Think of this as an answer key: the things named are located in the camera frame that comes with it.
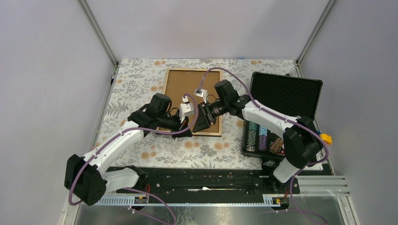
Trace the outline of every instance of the wooden frame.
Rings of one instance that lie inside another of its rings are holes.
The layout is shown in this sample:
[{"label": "wooden frame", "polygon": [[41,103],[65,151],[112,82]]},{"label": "wooden frame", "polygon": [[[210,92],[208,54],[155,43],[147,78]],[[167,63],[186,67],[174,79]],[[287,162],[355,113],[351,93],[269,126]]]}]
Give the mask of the wooden frame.
[{"label": "wooden frame", "polygon": [[[168,92],[168,86],[170,86],[170,84],[169,84],[168,82],[169,82],[169,76],[170,76],[170,72],[171,72],[171,71],[186,71],[187,73],[189,73],[190,71],[195,71],[195,72],[200,71],[200,72],[203,72],[203,73],[202,73],[202,75],[203,75],[203,74],[207,71],[207,69],[195,69],[195,68],[167,68],[166,79],[165,79],[165,82],[164,82],[164,84],[163,84],[163,91],[162,91],[162,93],[165,94],[165,95],[168,95],[166,92]],[[220,69],[215,69],[215,70],[212,70],[210,73],[214,73],[214,72],[217,72],[217,73],[219,74],[219,79],[217,80],[217,82],[218,82],[218,81],[221,81],[221,80],[222,80],[222,70],[220,70]],[[206,89],[206,90],[208,91],[208,94],[209,94],[209,95],[210,95],[210,94],[214,94],[216,97],[218,97],[218,95],[217,95],[217,93],[215,92],[215,89],[214,89],[214,84],[215,84],[215,83],[209,83],[209,82],[206,82],[206,81],[207,81],[207,80],[205,80],[205,82],[203,83],[203,89]],[[186,93],[190,93],[190,94],[193,95],[193,92],[195,91],[195,88],[192,88],[192,90],[187,90]],[[182,95],[179,97],[179,98],[180,98],[179,101],[173,99],[172,96],[170,96],[170,97],[172,98],[172,101],[173,101],[173,107],[176,107],[176,106],[175,106],[175,103],[177,103],[178,106],[179,106],[180,103],[182,103],[182,99],[181,99],[181,98],[182,98]],[[194,96],[194,97],[195,97],[196,101],[199,103],[198,99],[199,99],[200,97],[196,97],[196,96]],[[215,132],[215,131],[209,132],[209,131],[204,130],[204,131],[202,131],[202,132],[193,133],[192,135],[193,135],[193,136],[218,136],[218,137],[221,137],[221,135],[222,135],[222,116],[220,116],[220,117],[217,118],[217,122],[218,122],[218,131],[217,131],[217,132]]]}]

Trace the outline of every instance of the white connector block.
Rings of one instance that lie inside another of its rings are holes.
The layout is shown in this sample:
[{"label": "white connector block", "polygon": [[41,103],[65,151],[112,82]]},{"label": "white connector block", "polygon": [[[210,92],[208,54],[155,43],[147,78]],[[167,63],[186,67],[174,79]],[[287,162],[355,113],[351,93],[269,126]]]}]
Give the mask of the white connector block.
[{"label": "white connector block", "polygon": [[195,90],[194,95],[202,97],[203,101],[205,103],[207,103],[207,90],[205,90],[205,89],[201,89],[200,91],[198,91],[198,90],[199,90],[199,88]]}]

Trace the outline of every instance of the table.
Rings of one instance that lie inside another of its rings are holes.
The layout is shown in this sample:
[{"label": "table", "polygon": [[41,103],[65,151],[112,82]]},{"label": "table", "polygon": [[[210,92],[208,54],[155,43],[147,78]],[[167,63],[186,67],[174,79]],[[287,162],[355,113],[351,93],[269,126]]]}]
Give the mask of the table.
[{"label": "table", "polygon": [[[329,224],[344,224],[337,200],[333,197],[296,198],[297,205],[314,211],[325,217]],[[312,224],[297,212],[275,213],[269,207],[216,207],[216,206],[179,206],[172,207],[177,225],[247,225],[247,224]],[[165,207],[146,206],[143,212],[162,220],[173,221]],[[83,205],[76,218],[76,225],[157,225],[160,223],[137,213],[132,214],[126,206],[87,206]]]},{"label": "table", "polygon": [[[171,67],[223,67],[248,86],[254,71],[279,75],[295,73],[293,60],[123,59],[94,147],[114,134],[127,117],[149,103],[155,93],[162,92],[166,70]],[[240,95],[245,94],[233,77],[224,72],[223,78],[231,81]],[[226,114],[222,120],[222,137],[172,139],[151,133],[129,147],[112,166],[260,169],[260,159],[241,153],[243,125],[243,120]]]}]

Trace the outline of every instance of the black case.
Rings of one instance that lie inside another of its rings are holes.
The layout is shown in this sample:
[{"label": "black case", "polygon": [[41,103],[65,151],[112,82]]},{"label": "black case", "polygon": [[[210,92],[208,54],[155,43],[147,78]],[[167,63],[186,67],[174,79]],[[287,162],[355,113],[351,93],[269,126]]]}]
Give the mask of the black case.
[{"label": "black case", "polygon": [[[323,82],[306,78],[291,77],[287,75],[266,74],[254,72],[250,84],[250,93],[261,104],[288,116],[308,116],[315,118],[319,96]],[[245,121],[242,153],[245,156],[273,160],[280,162],[284,155],[273,154],[268,151],[259,151],[259,136],[256,136],[255,151],[247,151],[248,122]],[[268,130],[267,148],[277,135]]]}]

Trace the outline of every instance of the cable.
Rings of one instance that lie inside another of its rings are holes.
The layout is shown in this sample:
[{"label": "cable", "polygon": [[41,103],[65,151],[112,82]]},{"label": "cable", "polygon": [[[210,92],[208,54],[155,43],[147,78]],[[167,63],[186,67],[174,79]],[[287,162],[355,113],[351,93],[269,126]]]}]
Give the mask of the cable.
[{"label": "cable", "polygon": [[172,104],[173,104],[173,102],[170,100],[170,103],[168,104],[168,108],[167,108],[166,112],[170,112]]},{"label": "cable", "polygon": [[177,109],[178,110],[177,107],[174,107],[174,108],[170,109],[170,111],[168,111],[168,112],[171,113],[171,111],[173,111],[173,109]]},{"label": "cable", "polygon": [[[154,132],[154,133],[161,134],[161,135],[177,135],[177,134],[181,134],[181,133],[183,133],[183,132],[189,130],[189,129],[195,124],[196,120],[198,119],[199,111],[198,111],[198,104],[196,103],[196,100],[193,98],[193,96],[190,95],[190,94],[184,94],[184,97],[185,97],[185,96],[188,96],[189,98],[192,99],[193,104],[194,104],[194,107],[195,107],[195,117],[193,118],[192,123],[191,123],[190,125],[188,125],[188,127],[186,127],[185,129],[182,129],[182,130],[179,130],[179,131],[175,131],[175,132],[164,132],[164,131],[159,131],[159,130],[153,130],[153,129],[145,128],[145,127],[143,127],[143,128],[142,128],[142,127],[138,127],[138,128],[137,128],[137,127],[133,127],[133,128],[128,128],[128,129],[122,131],[122,134],[124,135],[125,133],[127,133],[127,132],[129,132],[129,131],[132,131],[132,130],[144,130],[144,131]],[[102,145],[102,146],[100,147],[100,149],[98,149],[98,151],[95,152],[95,156],[91,156],[91,157],[86,161],[86,163],[82,166],[82,168],[80,168],[80,170],[79,170],[79,172],[77,173],[75,179],[73,180],[72,186],[70,187],[70,190],[69,190],[68,202],[69,202],[70,205],[75,206],[75,205],[78,205],[78,204],[80,204],[80,203],[82,202],[82,200],[80,200],[80,201],[78,201],[78,202],[72,202],[72,196],[73,196],[73,191],[75,190],[75,186],[76,186],[76,184],[77,184],[77,181],[79,180],[80,176],[82,175],[84,169],[85,169],[85,168],[87,167],[87,165],[89,165],[89,163],[90,163],[91,161],[93,161],[93,160],[95,159],[95,157],[96,157],[97,155],[99,155],[110,143],[112,143],[116,138],[118,138],[118,137],[120,137],[120,136],[121,136],[121,134],[117,134],[117,135],[113,136],[109,141],[107,141],[104,145]],[[166,204],[163,202],[163,200],[161,200],[161,199],[158,198],[157,196],[154,196],[154,198],[160,200],[160,202],[162,202],[164,205],[166,205]]]},{"label": "cable", "polygon": [[209,99],[208,99],[208,98],[209,98],[209,96],[213,96],[213,97],[214,97],[214,99],[215,99],[216,101],[218,100],[218,98],[216,98],[216,97],[215,97],[213,94],[210,94],[210,95],[206,96],[206,101],[207,101],[207,102],[209,102]]},{"label": "cable", "polygon": [[[261,109],[262,111],[264,111],[264,112],[266,112],[266,113],[268,113],[268,114],[270,114],[270,115],[272,115],[272,116],[277,117],[278,119],[286,120],[286,118],[283,117],[283,116],[280,116],[280,115],[278,115],[278,114],[276,114],[276,113],[274,113],[274,112],[271,112],[270,110],[267,110],[267,109],[265,109],[265,108],[261,108],[260,105],[255,101],[255,99],[253,98],[252,94],[251,94],[250,91],[249,91],[249,88],[243,83],[243,81],[241,81],[236,75],[234,75],[233,73],[231,73],[230,71],[228,71],[228,70],[226,70],[226,69],[224,69],[224,68],[222,68],[222,67],[212,67],[212,68],[208,69],[208,70],[205,72],[205,74],[203,74],[203,77],[202,77],[202,80],[200,81],[200,85],[199,85],[198,90],[201,90],[206,75],[207,75],[211,70],[213,70],[213,69],[220,69],[220,70],[223,70],[223,71],[229,73],[231,76],[233,76],[239,83],[241,83],[241,85],[245,88],[245,90],[246,90],[247,94],[249,95],[251,101],[253,102],[253,104],[254,104],[256,107],[258,107],[258,108]],[[328,159],[328,157],[329,157],[329,147],[328,147],[328,145],[321,139],[321,137],[319,137],[319,135],[317,135],[314,131],[312,131],[312,130],[306,128],[305,126],[303,126],[303,125],[301,125],[301,124],[299,124],[299,123],[297,123],[297,122],[294,122],[294,121],[292,121],[292,120],[286,120],[286,121],[289,122],[289,123],[291,123],[291,124],[293,124],[293,125],[296,125],[296,126],[302,128],[303,130],[305,130],[305,131],[309,132],[310,134],[312,134],[312,136],[314,136],[315,138],[317,138],[317,139],[322,143],[322,145],[323,145],[324,148],[325,148],[325,157],[324,157],[323,159],[321,159],[321,160],[319,160],[319,161],[316,161],[316,162],[314,162],[314,163],[308,163],[307,165],[314,165],[314,164],[317,164],[317,163],[324,162],[324,161],[326,161],[326,160]],[[292,176],[291,182],[290,182],[290,190],[293,190],[292,185],[293,185],[294,177],[295,177],[297,174],[299,174],[301,171],[303,171],[303,169],[297,171],[297,172]],[[296,203],[294,202],[293,194],[292,194],[292,193],[293,193],[293,192],[291,191],[291,192],[290,192],[291,201],[293,202],[293,205],[296,207],[296,210],[297,210],[299,213],[301,213],[301,214],[302,214],[306,219],[308,219],[309,221],[311,221],[311,222],[313,222],[313,223],[315,223],[315,224],[320,224],[320,223],[314,221],[313,219],[311,219],[310,217],[308,217],[307,215],[305,215],[304,213],[306,212],[306,210],[300,210],[300,209],[297,207]],[[324,221],[326,222],[325,224],[328,224],[328,221],[327,221],[325,218],[323,218],[321,215],[316,214],[316,213],[314,213],[314,212],[310,212],[310,211],[308,211],[308,212],[311,213],[311,214],[313,214],[313,215],[318,216],[319,218],[321,218],[322,220],[324,220]]]},{"label": "cable", "polygon": [[132,188],[129,188],[129,187],[126,187],[126,188],[123,188],[123,189],[128,190],[128,191],[134,191],[134,192],[141,193],[141,194],[145,194],[145,195],[149,195],[149,196],[152,196],[152,197],[156,198],[159,202],[161,202],[161,203],[162,203],[164,206],[166,206],[166,208],[169,210],[169,212],[170,212],[171,215],[173,216],[173,221],[174,221],[174,223],[170,224],[170,223],[168,223],[168,222],[162,221],[162,220],[160,220],[160,219],[158,219],[158,218],[156,218],[156,217],[154,217],[154,216],[151,216],[151,215],[146,214],[146,213],[144,213],[144,212],[141,212],[141,211],[139,211],[139,210],[135,210],[135,211],[133,211],[133,212],[138,212],[139,214],[142,214],[142,215],[144,215],[144,216],[147,216],[147,217],[149,217],[149,218],[151,218],[151,219],[154,219],[154,220],[156,220],[156,221],[159,221],[159,222],[164,223],[164,224],[167,224],[167,225],[175,225],[175,224],[177,223],[176,216],[174,215],[174,213],[173,213],[173,211],[171,210],[170,206],[168,206],[168,205],[167,205],[161,198],[159,198],[158,196],[156,196],[156,195],[154,195],[154,194],[151,194],[151,193],[148,193],[148,192],[145,192],[145,191],[140,191],[140,190],[132,189]]}]

